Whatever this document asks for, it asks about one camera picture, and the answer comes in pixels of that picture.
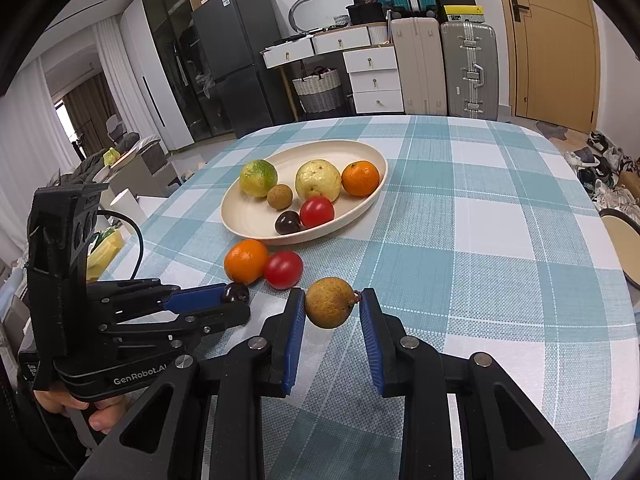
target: blue and white tablecloth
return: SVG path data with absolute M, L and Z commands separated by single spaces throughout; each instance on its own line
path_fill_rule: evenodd
M 378 202 L 327 237 L 291 246 L 300 286 L 339 276 L 373 286 L 383 310 L 441 352 L 493 355 L 553 424 L 592 478 L 626 458 L 640 390 L 638 340 L 625 278 L 582 186 L 544 137 L 514 124 L 375 116 L 287 124 L 220 153 L 144 224 L 139 277 L 182 287 L 227 281 L 238 241 L 220 223 L 227 187 L 249 160 L 318 139 L 376 147 L 390 176 Z M 138 247 L 103 279 L 129 277 Z M 252 286 L 252 317 L 210 357 L 259 332 L 286 292 Z M 455 404 L 450 402 L 452 411 Z M 307 322 L 287 399 L 264 399 L 269 479 L 398 477 L 403 399 L 376 395 L 357 309 L 336 330 Z M 460 431 L 453 431 L 462 471 Z

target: wooden door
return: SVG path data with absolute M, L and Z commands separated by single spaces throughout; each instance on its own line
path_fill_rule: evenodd
M 508 37 L 515 56 L 510 60 L 514 115 L 590 132 L 600 81 L 591 0 L 502 1 L 507 28 L 513 27 Z

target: metal screw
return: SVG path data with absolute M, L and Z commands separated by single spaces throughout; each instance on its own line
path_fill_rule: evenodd
M 252 337 L 247 341 L 249 348 L 251 350 L 262 350 L 265 346 L 267 346 L 267 340 L 263 337 L 257 335 L 256 337 Z
M 193 357 L 190 355 L 180 355 L 175 360 L 177 368 L 189 368 L 193 364 Z
M 491 359 L 491 356 L 489 354 L 485 354 L 484 352 L 478 352 L 476 355 L 474 355 L 474 361 L 478 366 L 484 368 L 494 362 L 494 360 Z
M 404 348 L 416 348 L 420 344 L 420 340 L 412 335 L 406 335 L 400 340 L 400 344 Z

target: yellow package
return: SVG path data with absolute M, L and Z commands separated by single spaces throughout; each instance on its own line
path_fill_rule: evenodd
M 115 164 L 119 158 L 120 158 L 120 154 L 116 151 L 115 148 L 109 148 L 107 153 L 105 153 L 102 156 L 102 160 L 104 160 L 105 166 L 110 166 L 111 164 Z
M 86 280 L 96 282 L 123 246 L 124 240 L 120 231 L 115 231 L 107 236 L 87 258 Z

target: orange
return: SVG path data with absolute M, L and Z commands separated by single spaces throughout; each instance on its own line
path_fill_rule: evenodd
M 380 184 L 378 168 L 368 160 L 349 164 L 342 172 L 342 186 L 351 196 L 369 196 Z
M 233 282 L 249 285 L 262 276 L 269 251 L 258 240 L 242 240 L 225 256 L 225 272 Z

